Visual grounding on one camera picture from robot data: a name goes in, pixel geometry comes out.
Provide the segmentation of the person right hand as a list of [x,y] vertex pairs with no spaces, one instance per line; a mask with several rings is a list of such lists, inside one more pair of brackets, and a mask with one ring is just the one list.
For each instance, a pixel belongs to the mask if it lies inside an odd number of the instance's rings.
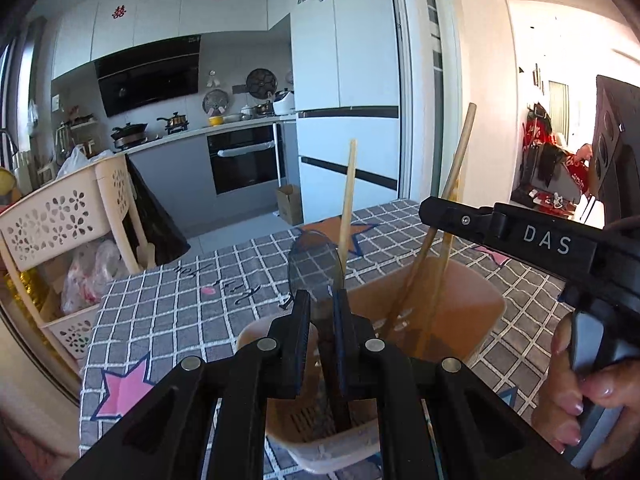
[[620,408],[620,418],[591,461],[594,470],[618,466],[639,445],[639,363],[621,362],[580,378],[570,368],[571,336],[568,314],[552,337],[548,376],[538,393],[532,426],[556,452],[563,453],[582,440],[577,417],[585,399],[604,408]]

